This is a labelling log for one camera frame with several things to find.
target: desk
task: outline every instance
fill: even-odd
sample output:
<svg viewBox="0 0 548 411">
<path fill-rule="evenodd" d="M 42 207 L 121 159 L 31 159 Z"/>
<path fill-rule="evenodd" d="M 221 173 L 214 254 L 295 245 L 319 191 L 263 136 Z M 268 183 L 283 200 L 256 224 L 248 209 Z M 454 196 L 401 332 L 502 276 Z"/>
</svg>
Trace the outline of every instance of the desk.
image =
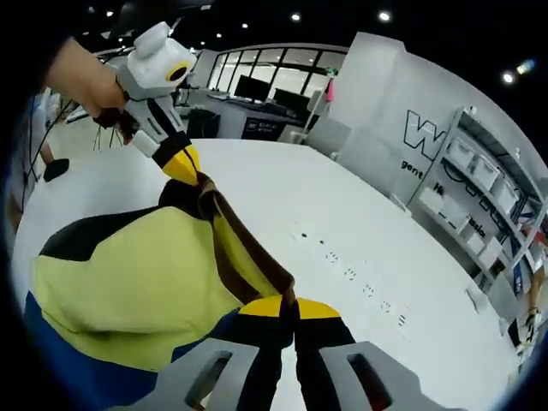
<svg viewBox="0 0 548 411">
<path fill-rule="evenodd" d="M 413 219 L 309 147 L 243 140 L 194 144 L 203 171 L 242 222 L 295 276 L 296 294 L 333 306 L 357 341 L 372 341 L 414 371 L 423 392 L 445 407 L 484 411 L 500 398 L 517 369 L 511 342 L 500 336 L 490 305 L 481 314 L 474 311 L 464 291 L 474 281 Z M 67 174 L 40 181 L 15 239 L 12 276 L 19 302 L 32 259 L 53 233 L 83 217 L 153 206 L 166 181 L 133 147 L 71 160 Z M 258 187 L 261 194 L 251 195 Z M 295 234 L 302 231 L 321 237 L 326 249 L 301 241 Z M 380 309 L 383 304 L 391 305 L 391 313 Z M 402 313 L 408 322 L 398 328 Z M 273 410 L 305 409 L 295 362 L 295 352 L 284 350 Z"/>
<path fill-rule="evenodd" d="M 289 116 L 262 111 L 238 105 L 238 101 L 207 96 L 201 100 L 204 107 L 221 116 L 218 139 L 244 139 L 275 141 L 282 134 L 286 124 L 304 126 L 304 122 Z"/>
</svg>

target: computer monitor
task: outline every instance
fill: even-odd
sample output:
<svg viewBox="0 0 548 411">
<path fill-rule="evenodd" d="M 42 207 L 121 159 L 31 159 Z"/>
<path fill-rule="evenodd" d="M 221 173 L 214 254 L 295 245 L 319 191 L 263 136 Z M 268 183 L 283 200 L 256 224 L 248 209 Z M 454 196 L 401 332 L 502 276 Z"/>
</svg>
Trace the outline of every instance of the computer monitor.
<svg viewBox="0 0 548 411">
<path fill-rule="evenodd" d="M 268 98 L 268 92 L 270 90 L 270 83 L 241 75 L 234 95 L 265 101 Z"/>
<path fill-rule="evenodd" d="M 274 101 L 294 111 L 300 118 L 307 117 L 310 114 L 307 108 L 310 98 L 307 96 L 301 96 L 295 92 L 287 92 L 277 88 L 274 94 Z"/>
</svg>

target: human hand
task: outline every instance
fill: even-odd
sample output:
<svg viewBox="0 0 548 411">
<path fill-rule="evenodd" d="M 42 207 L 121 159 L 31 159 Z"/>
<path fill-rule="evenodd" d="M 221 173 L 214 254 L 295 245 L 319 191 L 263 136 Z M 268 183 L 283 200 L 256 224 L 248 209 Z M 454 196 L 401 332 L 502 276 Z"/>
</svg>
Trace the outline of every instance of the human hand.
<svg viewBox="0 0 548 411">
<path fill-rule="evenodd" d="M 116 73 L 104 66 L 74 39 L 57 53 L 45 78 L 47 86 L 81 104 L 92 117 L 102 109 L 123 109 L 126 100 L 116 83 Z"/>
</svg>

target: brown strap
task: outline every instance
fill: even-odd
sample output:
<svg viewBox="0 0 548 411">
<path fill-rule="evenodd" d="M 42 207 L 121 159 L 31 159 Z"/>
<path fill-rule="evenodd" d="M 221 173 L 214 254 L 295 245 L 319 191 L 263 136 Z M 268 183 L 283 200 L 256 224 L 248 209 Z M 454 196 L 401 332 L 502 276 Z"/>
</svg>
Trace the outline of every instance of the brown strap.
<svg viewBox="0 0 548 411">
<path fill-rule="evenodd" d="M 253 288 L 244 278 L 238 273 L 236 268 L 230 262 L 229 256 L 224 249 L 223 242 L 213 227 L 213 251 L 215 253 L 215 261 L 217 262 L 217 271 L 219 278 L 224 286 L 243 304 L 249 304 L 251 301 L 260 298 L 259 291 Z"/>
<path fill-rule="evenodd" d="M 266 277 L 266 279 L 280 294 L 284 296 L 289 304 L 292 304 L 295 301 L 295 293 L 293 290 L 293 287 L 295 285 L 295 279 L 293 278 L 293 276 L 289 274 L 281 265 L 279 265 L 278 262 L 266 252 L 266 250 L 259 244 L 255 237 L 253 237 L 253 235 L 247 230 L 246 226 L 240 221 L 238 216 L 236 216 L 236 214 L 232 210 L 232 207 L 230 207 L 229 202 L 217 190 L 213 181 L 205 175 L 201 175 L 200 180 L 202 181 L 202 192 L 199 196 L 200 209 L 202 210 L 202 205 L 205 205 L 207 203 L 211 205 L 211 202 L 214 203 L 213 206 L 217 210 L 217 213 L 222 213 L 223 216 L 226 218 L 231 229 L 234 231 L 244 248 L 246 248 L 249 256 L 263 273 L 263 275 Z M 211 213 L 209 214 L 210 216 L 206 218 L 210 220 L 213 231 L 215 232 L 215 227 L 212 223 L 213 216 L 211 215 Z M 220 259 L 223 261 L 222 269 L 223 271 L 225 271 L 223 275 L 227 277 L 228 272 L 229 277 L 237 276 L 240 280 L 247 284 L 249 288 L 253 289 L 253 287 L 249 285 L 245 280 L 243 280 L 243 278 L 238 274 L 234 266 L 232 266 L 229 261 L 228 255 L 224 250 L 224 246 L 221 244 L 221 241 L 218 239 L 218 237 L 217 243 Z"/>
</svg>

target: yellow fabric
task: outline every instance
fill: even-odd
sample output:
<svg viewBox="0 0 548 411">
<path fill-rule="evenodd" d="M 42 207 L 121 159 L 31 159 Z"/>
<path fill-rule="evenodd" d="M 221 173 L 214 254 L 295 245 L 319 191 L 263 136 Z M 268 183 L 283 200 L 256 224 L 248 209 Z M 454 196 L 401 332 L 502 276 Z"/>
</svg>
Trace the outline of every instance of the yellow fabric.
<svg viewBox="0 0 548 411">
<path fill-rule="evenodd" d="M 307 300 L 306 298 L 297 298 L 297 303 L 299 304 L 301 319 L 332 319 L 341 317 L 341 314 L 321 302 Z"/>
<path fill-rule="evenodd" d="M 39 256 L 35 272 L 43 316 L 68 343 L 144 370 L 169 364 L 175 347 L 241 307 L 218 277 L 211 225 L 173 207 L 119 230 L 89 261 Z"/>
<path fill-rule="evenodd" d="M 215 230 L 219 239 L 224 244 L 224 249 L 230 262 L 240 275 L 262 296 L 269 297 L 280 293 L 266 279 L 261 270 L 253 262 L 246 248 L 241 244 L 238 236 L 230 228 L 229 222 L 223 216 L 215 216 L 213 219 Z"/>
<path fill-rule="evenodd" d="M 256 315 L 258 317 L 278 317 L 280 315 L 281 304 L 281 295 L 262 298 L 247 304 L 240 310 L 240 314 Z"/>
<path fill-rule="evenodd" d="M 185 149 L 187 150 L 187 153 L 190 157 L 192 157 L 192 161 L 194 161 L 194 165 L 196 166 L 196 170 L 200 171 L 200 158 L 198 156 L 198 152 L 193 146 L 186 146 Z"/>
<path fill-rule="evenodd" d="M 168 161 L 162 168 L 165 174 L 179 182 L 190 184 L 191 186 L 198 185 L 198 176 L 196 170 L 184 151 L 178 152 Z"/>
</svg>

